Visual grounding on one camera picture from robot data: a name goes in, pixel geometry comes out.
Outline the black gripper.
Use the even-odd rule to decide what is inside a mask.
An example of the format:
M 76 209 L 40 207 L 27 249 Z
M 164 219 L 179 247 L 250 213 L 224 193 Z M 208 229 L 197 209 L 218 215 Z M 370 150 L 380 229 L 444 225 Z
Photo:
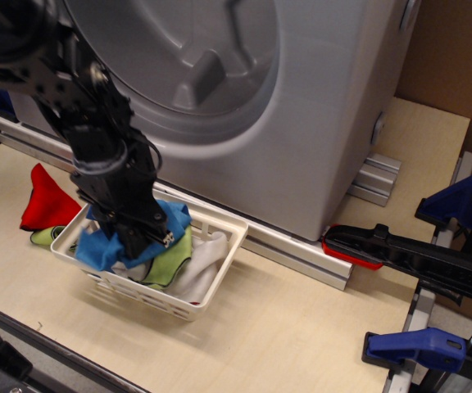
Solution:
M 151 155 L 121 156 L 117 161 L 72 159 L 71 180 L 107 237 L 117 234 L 129 259 L 155 242 L 168 247 L 174 236 L 167 215 L 153 196 L 157 165 Z

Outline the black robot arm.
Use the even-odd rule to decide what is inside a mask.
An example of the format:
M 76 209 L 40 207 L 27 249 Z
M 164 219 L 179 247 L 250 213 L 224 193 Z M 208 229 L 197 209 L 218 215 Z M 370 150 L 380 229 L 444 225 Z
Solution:
M 54 1 L 0 1 L 0 89 L 31 97 L 72 150 L 71 181 L 129 258 L 174 234 L 156 202 L 157 148 L 131 124 L 127 97 Z

